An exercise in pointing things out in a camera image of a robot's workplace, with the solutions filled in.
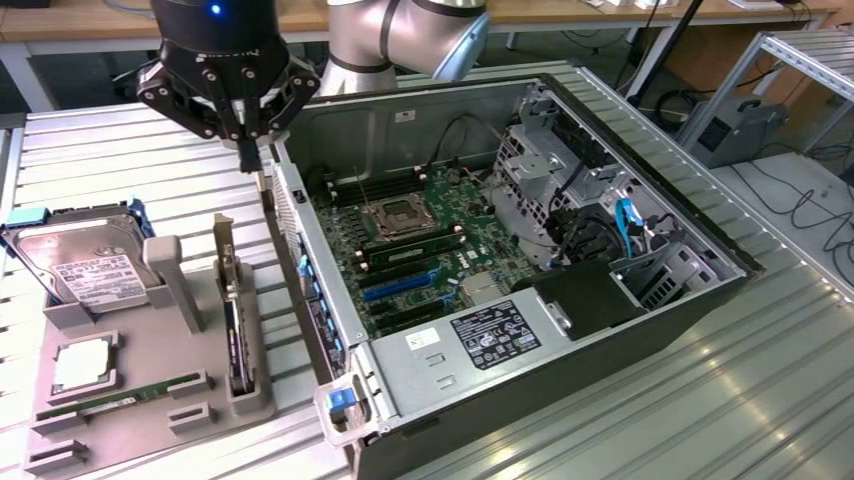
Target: aluminum workbench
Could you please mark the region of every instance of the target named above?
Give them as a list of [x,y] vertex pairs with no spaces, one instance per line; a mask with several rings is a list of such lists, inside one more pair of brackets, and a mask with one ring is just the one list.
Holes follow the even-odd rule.
[[[660,353],[520,419],[407,478],[851,478],[854,310],[812,260],[700,170],[585,71],[497,67],[472,78],[551,73],[719,223],[767,271]],[[407,86],[428,82],[403,80]],[[311,406],[316,386],[283,278],[233,152],[138,105],[38,114],[4,139],[2,209],[66,207],[136,194],[160,234],[181,237],[188,268],[212,259],[212,212],[236,219],[253,265],[279,413],[265,424],[86,478],[347,478]],[[14,478],[42,293],[6,261],[0,281],[0,475]]]

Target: green circuit board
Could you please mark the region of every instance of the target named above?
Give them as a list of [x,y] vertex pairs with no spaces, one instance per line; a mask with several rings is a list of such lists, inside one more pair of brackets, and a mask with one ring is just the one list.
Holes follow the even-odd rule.
[[[368,273],[360,267],[356,251],[388,245],[389,242],[397,239],[383,237],[375,217],[367,213],[365,202],[360,202],[357,205],[336,207],[332,205],[328,196],[312,198],[320,226],[336,256],[344,283],[372,338],[388,335],[471,307],[475,304],[473,300],[465,295],[460,287],[460,283],[468,276],[488,272],[501,292],[507,293],[516,281],[536,272],[535,266],[511,238],[512,233],[508,232],[497,217],[485,208],[488,207],[489,199],[483,197],[468,176],[459,174],[459,171],[452,172],[447,168],[433,169],[428,174],[423,191],[400,197],[389,197],[383,201],[393,201],[396,198],[412,198],[411,195],[415,195],[423,201],[423,205],[435,222],[435,225],[427,230],[437,231],[457,225],[463,228],[464,240],[461,242],[457,240],[461,245],[455,246],[455,250],[417,260],[428,265],[428,271],[433,276],[429,285],[371,302],[363,300],[365,290],[393,284],[397,280],[361,288],[359,281],[365,278]],[[396,260],[396,262],[405,265],[407,260]],[[440,299],[444,300],[441,311],[435,312],[435,314],[421,318],[415,323],[399,322],[392,326],[383,325],[380,327],[377,326],[377,319],[381,315],[375,315],[369,311],[371,305],[383,303],[387,304],[384,307],[391,307],[391,311],[385,314],[405,312],[419,305]]]

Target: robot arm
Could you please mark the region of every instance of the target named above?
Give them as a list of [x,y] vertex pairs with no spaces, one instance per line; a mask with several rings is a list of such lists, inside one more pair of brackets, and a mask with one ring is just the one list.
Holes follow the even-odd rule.
[[284,131],[320,87],[291,61],[275,0],[150,4],[162,45],[160,61],[140,73],[137,97],[201,138],[236,148],[241,172],[260,171],[259,143]]

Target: blue cable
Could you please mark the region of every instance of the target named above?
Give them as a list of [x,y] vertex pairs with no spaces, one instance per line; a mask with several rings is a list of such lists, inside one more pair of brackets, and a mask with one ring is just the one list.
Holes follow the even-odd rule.
[[625,218],[637,225],[643,226],[643,219],[640,215],[637,215],[637,210],[631,203],[631,200],[627,198],[620,198],[613,205],[613,218],[616,220],[616,229],[619,230],[619,234],[623,237],[623,242],[625,243],[625,251],[628,252],[628,258],[632,257],[631,252],[631,237],[628,235],[628,225],[625,224]]

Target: blue pcie slot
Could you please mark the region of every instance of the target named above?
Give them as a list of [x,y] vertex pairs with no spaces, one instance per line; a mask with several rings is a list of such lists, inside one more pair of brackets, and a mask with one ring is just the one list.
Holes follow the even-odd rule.
[[365,302],[372,302],[373,300],[379,300],[381,298],[396,295],[397,293],[403,293],[407,290],[412,290],[420,287],[427,287],[432,285],[432,282],[436,280],[436,277],[437,277],[437,272],[433,270],[416,277],[400,280],[399,282],[395,282],[391,285],[385,285],[384,287],[379,287],[365,291],[361,294],[361,300],[364,300]]

